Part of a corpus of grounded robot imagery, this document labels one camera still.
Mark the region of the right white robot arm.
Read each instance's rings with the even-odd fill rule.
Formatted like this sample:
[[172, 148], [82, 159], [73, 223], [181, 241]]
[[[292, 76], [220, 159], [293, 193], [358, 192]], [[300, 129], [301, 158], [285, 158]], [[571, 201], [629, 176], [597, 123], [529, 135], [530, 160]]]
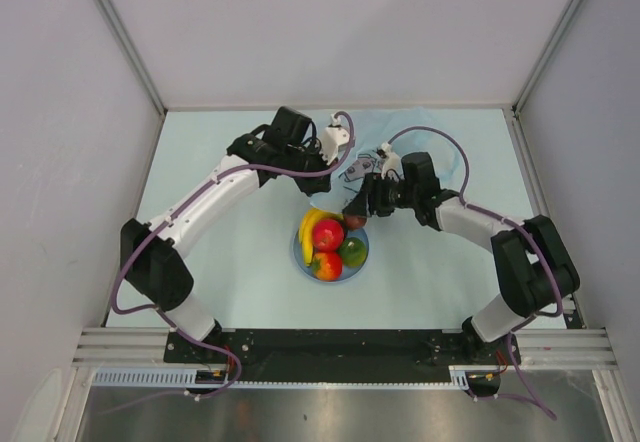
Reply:
[[550, 218], [516, 221], [464, 202], [460, 193], [441, 187], [426, 152], [403, 156], [401, 170], [399, 178], [366, 174], [343, 213], [387, 217], [410, 209], [420, 225], [462, 237], [493, 256], [499, 293], [462, 325], [461, 350], [469, 361], [486, 362], [497, 341], [534, 318], [562, 314], [562, 301], [579, 289], [580, 277]]

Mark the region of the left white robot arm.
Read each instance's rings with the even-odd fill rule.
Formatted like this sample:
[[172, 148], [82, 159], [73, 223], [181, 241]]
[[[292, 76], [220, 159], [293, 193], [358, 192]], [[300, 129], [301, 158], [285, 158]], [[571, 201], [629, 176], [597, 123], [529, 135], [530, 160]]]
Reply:
[[279, 108], [271, 123], [237, 137], [181, 201], [147, 222], [132, 218], [122, 226], [116, 282], [128, 282], [146, 298], [144, 309], [186, 333], [185, 347], [197, 360], [214, 359], [221, 349], [220, 326], [194, 293], [186, 257], [227, 210], [272, 179], [287, 176], [307, 196], [328, 191], [352, 133], [347, 116], [333, 115], [318, 129], [310, 117]]

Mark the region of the light blue printed plastic bag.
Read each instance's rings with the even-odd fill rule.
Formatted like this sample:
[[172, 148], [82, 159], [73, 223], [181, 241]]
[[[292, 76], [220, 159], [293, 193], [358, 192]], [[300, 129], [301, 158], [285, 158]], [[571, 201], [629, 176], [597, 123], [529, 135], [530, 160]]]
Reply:
[[331, 174], [331, 189], [310, 198], [320, 210], [339, 213], [359, 192], [368, 173], [383, 171], [385, 159], [378, 153], [390, 142], [394, 153], [402, 157], [413, 152], [431, 156], [435, 174], [442, 183], [450, 182], [460, 167], [461, 155], [447, 138], [438, 135], [444, 125], [423, 108], [393, 111], [363, 110], [352, 115], [355, 146], [347, 160]]

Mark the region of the green yellow fake citrus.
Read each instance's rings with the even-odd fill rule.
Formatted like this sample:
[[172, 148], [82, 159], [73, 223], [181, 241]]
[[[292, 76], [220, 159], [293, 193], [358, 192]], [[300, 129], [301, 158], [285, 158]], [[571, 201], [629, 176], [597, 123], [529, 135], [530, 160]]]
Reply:
[[346, 238], [337, 250], [343, 265], [358, 268], [364, 264], [368, 255], [367, 245], [359, 238]]

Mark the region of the red fake fruit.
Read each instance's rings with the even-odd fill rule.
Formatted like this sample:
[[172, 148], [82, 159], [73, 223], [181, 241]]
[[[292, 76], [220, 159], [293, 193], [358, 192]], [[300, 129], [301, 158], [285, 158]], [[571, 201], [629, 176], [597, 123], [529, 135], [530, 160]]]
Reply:
[[327, 218], [318, 221], [312, 228], [312, 244], [322, 252], [336, 251], [345, 239], [343, 225], [335, 219]]

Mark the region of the orange fake persimmon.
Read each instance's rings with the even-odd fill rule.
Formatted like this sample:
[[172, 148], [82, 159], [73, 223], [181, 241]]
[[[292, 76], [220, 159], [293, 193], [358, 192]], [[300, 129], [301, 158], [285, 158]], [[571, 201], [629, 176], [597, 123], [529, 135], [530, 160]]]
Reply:
[[343, 271], [343, 261], [337, 252], [316, 252], [311, 260], [312, 275], [323, 282], [337, 281]]

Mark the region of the yellow fake banana bunch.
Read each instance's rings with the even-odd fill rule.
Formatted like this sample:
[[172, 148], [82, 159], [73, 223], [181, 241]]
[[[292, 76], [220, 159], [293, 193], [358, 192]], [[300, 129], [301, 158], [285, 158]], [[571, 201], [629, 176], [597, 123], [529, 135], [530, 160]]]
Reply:
[[315, 250], [315, 246], [313, 244], [313, 229], [319, 222], [323, 220], [335, 221], [339, 226], [339, 230], [337, 231], [338, 240], [339, 242], [342, 242], [344, 240], [345, 230], [342, 225], [342, 223], [344, 222], [344, 217], [341, 214], [331, 213], [317, 208], [309, 209], [300, 222], [298, 230], [298, 239], [301, 245], [302, 259], [306, 266], [309, 266], [311, 264]]

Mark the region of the brown round fake fruit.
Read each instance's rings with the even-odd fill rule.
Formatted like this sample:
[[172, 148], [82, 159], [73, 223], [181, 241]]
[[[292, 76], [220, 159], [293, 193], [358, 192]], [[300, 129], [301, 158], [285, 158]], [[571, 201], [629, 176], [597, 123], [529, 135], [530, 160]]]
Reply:
[[355, 215], [344, 215], [344, 224], [349, 230], [358, 230], [363, 228], [367, 223], [366, 217]]

